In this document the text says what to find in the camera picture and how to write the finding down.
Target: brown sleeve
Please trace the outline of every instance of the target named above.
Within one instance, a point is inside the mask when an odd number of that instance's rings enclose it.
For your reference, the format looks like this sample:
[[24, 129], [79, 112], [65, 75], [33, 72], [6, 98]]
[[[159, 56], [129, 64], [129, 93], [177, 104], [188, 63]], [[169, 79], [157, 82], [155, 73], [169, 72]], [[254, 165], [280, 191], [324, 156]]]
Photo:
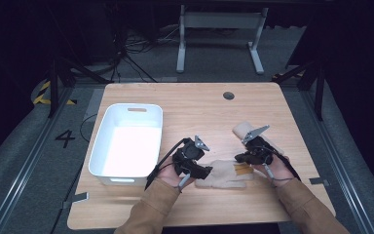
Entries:
[[132, 207], [129, 219], [114, 233], [160, 234], [163, 223], [179, 195], [178, 189], [156, 178], [145, 190], [141, 200]]
[[302, 233], [349, 233], [332, 212], [298, 179], [277, 188], [292, 221]]

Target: person's right arm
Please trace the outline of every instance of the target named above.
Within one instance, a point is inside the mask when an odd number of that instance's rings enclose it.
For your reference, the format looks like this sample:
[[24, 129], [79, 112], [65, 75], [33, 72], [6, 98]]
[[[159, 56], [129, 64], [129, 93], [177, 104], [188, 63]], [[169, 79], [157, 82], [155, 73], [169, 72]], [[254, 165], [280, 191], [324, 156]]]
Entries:
[[[293, 176], [281, 159], [276, 155], [273, 156], [274, 160], [269, 168], [275, 178], [284, 178], [284, 180], [273, 180], [272, 184], [276, 187], [280, 201], [299, 230], [302, 233], [349, 233], [311, 190]], [[253, 168], [270, 179], [263, 166], [253, 165]]]

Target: white plastic bin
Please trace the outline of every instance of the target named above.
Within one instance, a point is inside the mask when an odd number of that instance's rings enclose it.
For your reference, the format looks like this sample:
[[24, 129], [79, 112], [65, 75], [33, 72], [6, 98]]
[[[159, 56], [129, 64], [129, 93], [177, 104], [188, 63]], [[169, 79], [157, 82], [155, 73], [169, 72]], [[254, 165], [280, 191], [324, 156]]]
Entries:
[[157, 165], [163, 110], [155, 104], [117, 103], [102, 118], [89, 170], [106, 185], [143, 186]]

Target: person's arm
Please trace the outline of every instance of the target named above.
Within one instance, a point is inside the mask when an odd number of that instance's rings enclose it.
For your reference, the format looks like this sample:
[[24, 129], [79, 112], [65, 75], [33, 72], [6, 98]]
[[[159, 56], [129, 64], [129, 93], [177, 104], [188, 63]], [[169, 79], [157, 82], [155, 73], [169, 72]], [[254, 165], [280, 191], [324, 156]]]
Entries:
[[293, 176], [281, 159], [273, 156], [269, 168], [277, 179], [271, 180], [261, 165], [253, 168], [264, 173], [276, 187], [280, 201], [299, 230], [302, 233], [349, 233], [311, 190]]
[[[175, 172], [170, 158], [163, 163], [157, 178], [145, 190], [140, 201], [132, 207], [129, 219], [115, 230], [115, 234], [162, 232], [164, 221], [180, 195], [178, 184], [182, 179]], [[193, 181], [193, 178], [189, 178], [183, 187]]]

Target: white metal stand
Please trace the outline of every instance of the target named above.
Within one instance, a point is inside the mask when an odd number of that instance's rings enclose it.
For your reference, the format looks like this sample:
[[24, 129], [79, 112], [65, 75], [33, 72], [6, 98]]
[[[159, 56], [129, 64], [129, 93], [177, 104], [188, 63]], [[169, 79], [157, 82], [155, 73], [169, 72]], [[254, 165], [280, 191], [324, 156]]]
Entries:
[[257, 45], [262, 34], [263, 25], [266, 20], [268, 8], [263, 8], [261, 13], [204, 13], [185, 12], [184, 5], [180, 11], [180, 46], [178, 49], [178, 60], [176, 71], [184, 72], [184, 60], [186, 55], [185, 28], [205, 27], [205, 28], [247, 28], [255, 30], [255, 37], [252, 42], [248, 42], [251, 58], [257, 74], [263, 74], [263, 66], [257, 54]]

